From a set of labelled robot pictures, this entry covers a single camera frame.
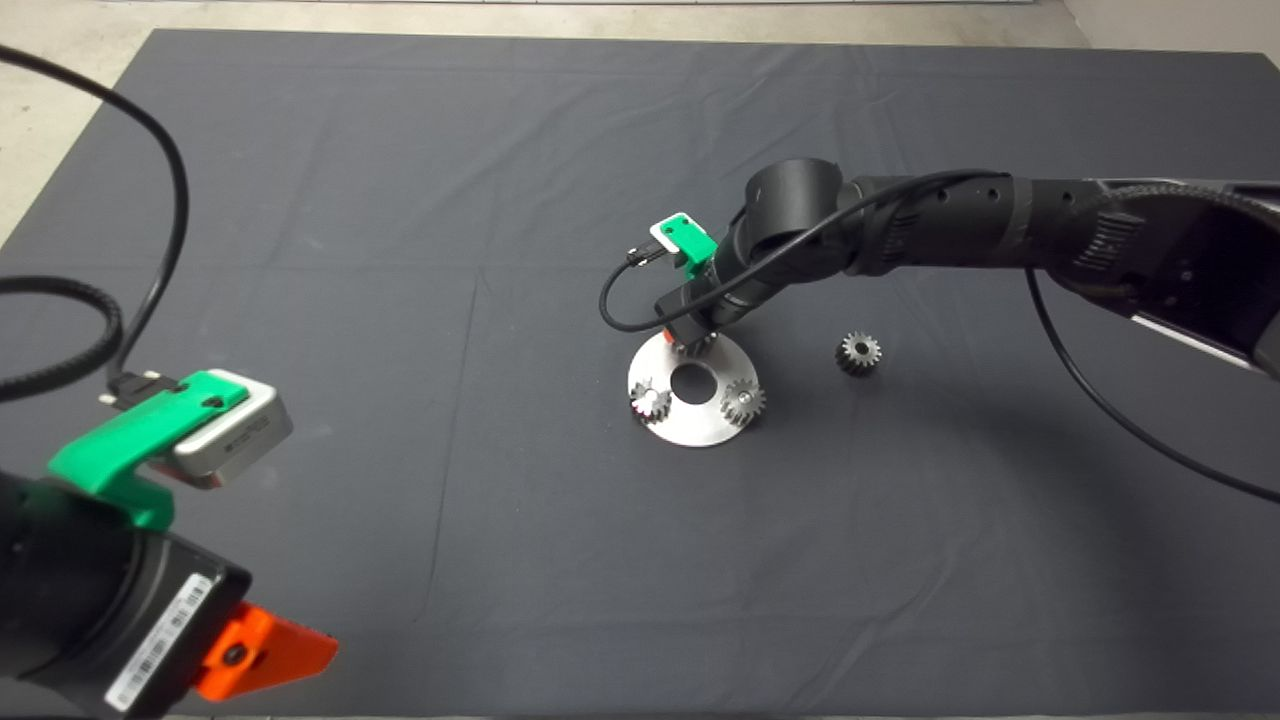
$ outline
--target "small gear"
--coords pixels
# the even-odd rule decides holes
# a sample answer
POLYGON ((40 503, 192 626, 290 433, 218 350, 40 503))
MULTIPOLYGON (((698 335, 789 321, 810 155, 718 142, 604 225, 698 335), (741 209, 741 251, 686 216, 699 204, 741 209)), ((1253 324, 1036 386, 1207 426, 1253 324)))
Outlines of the small gear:
POLYGON ((645 425, 660 423, 667 419, 671 411, 671 391, 657 389, 652 380, 644 380, 632 386, 631 413, 645 425))
POLYGON ((764 413, 764 388, 755 380, 733 380, 724 388, 721 413, 726 420, 741 428, 764 413))
POLYGON ((836 346, 836 364, 850 375, 870 373, 882 356, 879 342, 867 333, 849 333, 836 346))
POLYGON ((710 350, 712 345, 716 345, 716 338, 718 337, 719 333, 712 333, 698 342, 689 345, 672 343, 672 347, 676 350, 677 355, 682 355, 685 357, 701 357, 708 350, 710 350))

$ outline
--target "black cable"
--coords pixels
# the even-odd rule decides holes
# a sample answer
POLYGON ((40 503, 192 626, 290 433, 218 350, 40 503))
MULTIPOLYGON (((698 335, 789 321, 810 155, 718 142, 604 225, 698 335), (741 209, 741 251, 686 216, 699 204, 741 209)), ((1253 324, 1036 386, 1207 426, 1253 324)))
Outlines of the black cable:
POLYGON ((1062 366, 1066 368, 1068 374, 1071 375, 1075 384, 1078 384, 1080 389, 1084 391, 1084 395, 1089 396, 1089 400, 1101 407, 1108 418, 1115 420, 1121 428, 1129 430, 1129 434, 1140 439, 1147 445, 1147 447, 1151 447, 1183 468, 1198 473, 1215 483, 1224 484, 1231 489, 1238 489, 1243 493, 1252 495, 1253 497, 1280 505, 1280 492, 1244 482, 1239 478, 1228 475, 1221 470, 1210 468, 1193 457, 1183 455, 1157 439, 1147 430, 1142 429, 1138 423, 1134 423, 1124 413, 1111 405, 1111 402, 1108 402, 1107 398, 1103 397, 1102 393, 1098 392, 1098 389, 1094 388, 1093 384, 1084 377, 1080 369, 1075 365, 1075 360, 1071 359, 1071 354, 1066 351, 1066 346, 1062 345, 1062 338, 1059 337, 1057 328, 1053 327, 1053 320, 1050 318, 1048 309, 1044 306, 1044 297, 1041 296, 1039 282, 1036 279, 1036 270, 1032 268, 1027 268, 1027 290, 1032 293, 1032 304, 1036 305, 1036 315, 1039 316, 1041 327, 1044 328, 1044 334, 1048 336, 1048 342, 1053 346, 1053 352, 1057 354, 1057 359, 1062 361, 1062 366))
POLYGON ((671 313, 667 313, 666 315, 659 315, 657 319, 645 323, 623 323, 609 314, 609 291, 613 290, 613 284, 618 281, 620 277, 622 277, 622 273, 635 266, 635 263, 628 259, 627 261, 623 261, 621 265, 614 268, 612 273, 609 273, 609 277, 604 281, 604 286, 600 288, 600 300, 599 300, 600 318, 604 319, 604 323, 611 328, 625 333, 637 333, 660 328, 662 325, 669 324, 671 322, 677 320, 690 313, 696 313, 703 307, 716 304, 721 297, 724 296, 724 293, 733 292, 739 287, 742 287, 742 284, 748 283, 751 278, 760 274, 765 268, 768 268, 773 263, 777 263, 783 255, 791 252, 792 250, 804 245, 822 231, 827 229, 835 223, 838 223, 840 220, 847 218, 849 215, 852 215, 854 213, 858 213, 872 205, 877 205, 888 200, 897 200, 904 195, 919 192, 924 188, 932 188, 933 186, 940 183, 952 184, 956 182, 973 178, 1001 177, 1005 174, 1006 173, 997 173, 995 170, 979 170, 979 169, 945 170, 941 173, 920 176, 909 181, 891 184, 884 190, 873 192, 867 197, 863 197, 858 202, 854 202, 847 208, 841 208, 840 210, 836 210, 835 213, 827 215, 822 220, 818 220, 818 223, 812 228, 786 241, 785 243, 778 246, 777 250, 765 255, 759 263, 753 264, 750 268, 748 268, 739 275, 733 277, 732 279, 713 287, 712 290, 707 291, 707 293, 704 293, 701 297, 692 300, 685 304, 684 306, 677 307, 671 313))
POLYGON ((169 287, 173 272, 178 266, 178 256, 182 255, 182 246, 187 236, 187 218, 191 211, 189 191, 187 187, 187 169, 182 161, 182 154, 178 152, 178 145, 173 141, 169 132, 164 129, 164 126, 160 124, 160 120, 156 120, 146 110, 134 105, 128 97, 124 97, 109 87, 99 85, 97 82, 93 82, 92 79, 69 70, 56 63, 50 63, 44 58, 37 58, 28 53, 23 53, 22 50, 15 50, 4 45, 0 45, 0 63, 17 65, 67 83, 120 110, 125 115, 137 120, 138 124, 146 128, 147 132, 155 137, 156 142, 160 143, 160 149, 164 151, 165 161, 169 164, 169 177, 173 181, 173 224, 169 229, 169 243, 165 246, 164 258, 160 260, 160 269, 156 272, 156 277, 151 282, 151 287, 142 299, 138 311, 133 315, 133 319, 124 329, 124 337, 120 341, 119 348, 116 348, 108 363, 106 384, 110 389, 115 391, 116 380, 124 373, 124 363, 128 360, 129 352, 133 351, 133 346, 138 342, 138 337, 142 334, 142 331, 147 327, 147 322, 151 319, 152 313, 155 313, 156 305, 160 302, 160 297, 164 295, 165 288, 169 287))
POLYGON ((70 384, 102 366, 120 346, 120 306, 101 290, 52 275, 14 275, 0 278, 0 295, 41 293, 56 295, 83 302, 97 310, 106 327, 102 336, 88 348, 52 365, 0 378, 0 402, 40 395, 70 384))

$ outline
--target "hole in plate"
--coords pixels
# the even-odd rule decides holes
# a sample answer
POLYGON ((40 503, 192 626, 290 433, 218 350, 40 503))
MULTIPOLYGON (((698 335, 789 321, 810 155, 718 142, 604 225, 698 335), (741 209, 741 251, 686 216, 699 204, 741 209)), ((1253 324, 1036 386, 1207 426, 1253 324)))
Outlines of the hole in plate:
POLYGON ((716 397, 716 375, 698 363, 685 363, 671 372, 671 392, 690 405, 716 397))

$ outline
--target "gray cloth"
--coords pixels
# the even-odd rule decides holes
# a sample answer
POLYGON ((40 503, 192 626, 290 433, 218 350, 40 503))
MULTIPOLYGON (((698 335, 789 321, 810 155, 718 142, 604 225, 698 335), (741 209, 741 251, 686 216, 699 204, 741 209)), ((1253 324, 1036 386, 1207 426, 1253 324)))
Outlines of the gray cloth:
MULTIPOLYGON (((791 156, 1275 178, 1262 56, 163 31, 119 87, 193 192, 131 365, 243 372, 297 423, 233 487, 178 488, 175 530, 342 642, 324 676, 218 712, 1280 711, 1280 509, 1102 416, 1019 273, 787 290, 730 331, 769 414, 712 450, 630 420, 644 337, 595 313, 650 223, 714 228, 791 156), (832 360, 852 329, 886 347, 865 380, 832 360)), ((169 206, 151 140, 101 111, 0 264, 132 307, 169 206)), ((677 281, 636 273, 614 310, 645 318, 677 281)), ((96 332, 5 302, 5 369, 96 332)), ((1274 384, 1050 304, 1117 405, 1280 487, 1274 384)), ((38 473, 105 419, 100 382, 0 406, 5 465, 38 473)))

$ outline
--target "white label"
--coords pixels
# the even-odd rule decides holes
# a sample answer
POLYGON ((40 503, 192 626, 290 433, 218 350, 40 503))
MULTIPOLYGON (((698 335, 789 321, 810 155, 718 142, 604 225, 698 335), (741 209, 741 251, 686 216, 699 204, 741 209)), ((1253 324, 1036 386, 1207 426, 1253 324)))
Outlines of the white label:
POLYGON ((124 665, 124 670, 108 688, 104 697, 108 705, 120 712, 127 712, 133 706, 133 701, 138 698, 142 688, 147 687, 147 680, 164 661, 164 656, 169 655, 174 641, 187 629, 191 616, 209 597, 211 587, 214 587, 214 582, 200 573, 192 573, 187 578, 178 594, 169 601, 169 607, 165 607, 164 612, 160 614, 160 619, 147 633, 146 639, 133 652, 133 657, 124 665))

